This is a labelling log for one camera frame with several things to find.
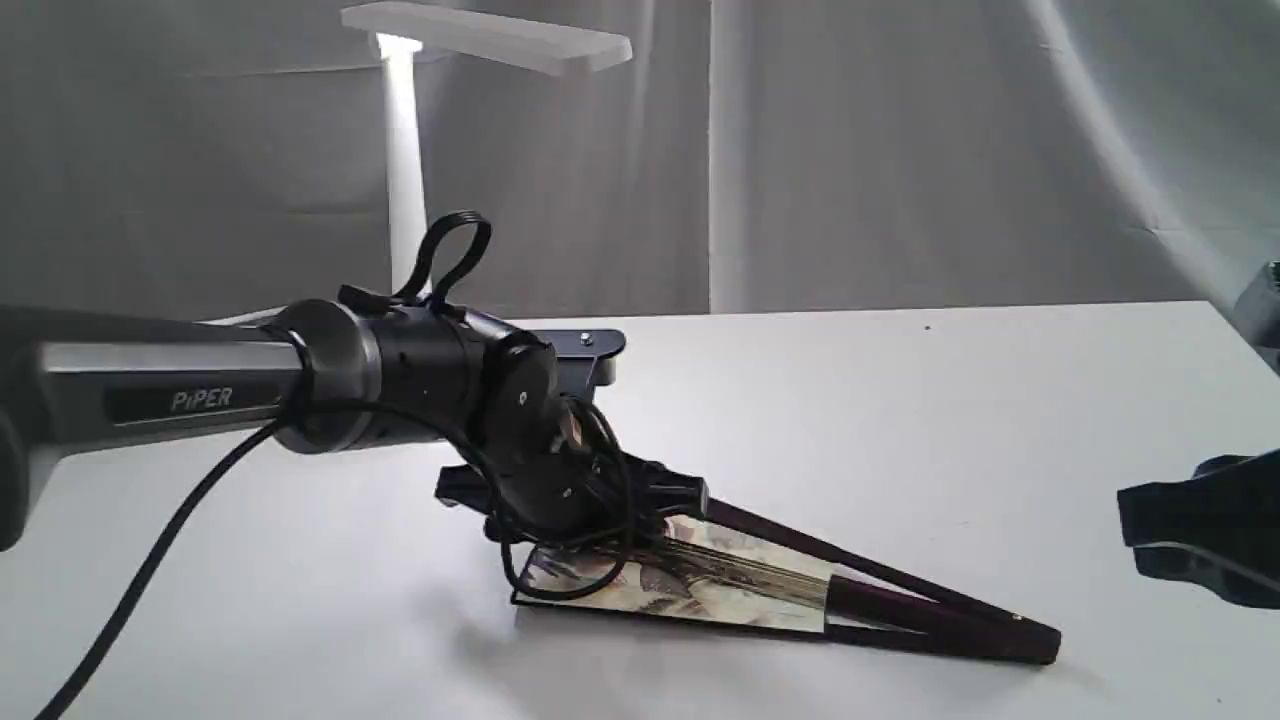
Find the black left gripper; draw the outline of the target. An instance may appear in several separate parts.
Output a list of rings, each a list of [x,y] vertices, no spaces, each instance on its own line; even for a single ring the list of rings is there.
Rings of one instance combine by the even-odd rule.
[[[451,509],[493,512],[502,497],[534,536],[604,530],[613,524],[608,502],[617,493],[590,488],[603,443],[588,438],[585,421],[575,414],[554,347],[527,331],[488,334],[484,341],[470,438],[495,482],[471,465],[444,466],[436,477],[436,500]],[[643,514],[707,516],[710,492],[704,478],[634,455],[625,461]]]

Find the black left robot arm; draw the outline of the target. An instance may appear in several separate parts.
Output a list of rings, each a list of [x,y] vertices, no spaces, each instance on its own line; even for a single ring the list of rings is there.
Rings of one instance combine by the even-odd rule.
[[[3,309],[3,547],[64,457],[283,419],[296,454],[461,442],[436,497],[490,541],[590,544],[701,516],[707,483],[621,452],[593,416],[625,347],[573,347],[474,309],[320,299],[261,325]]]

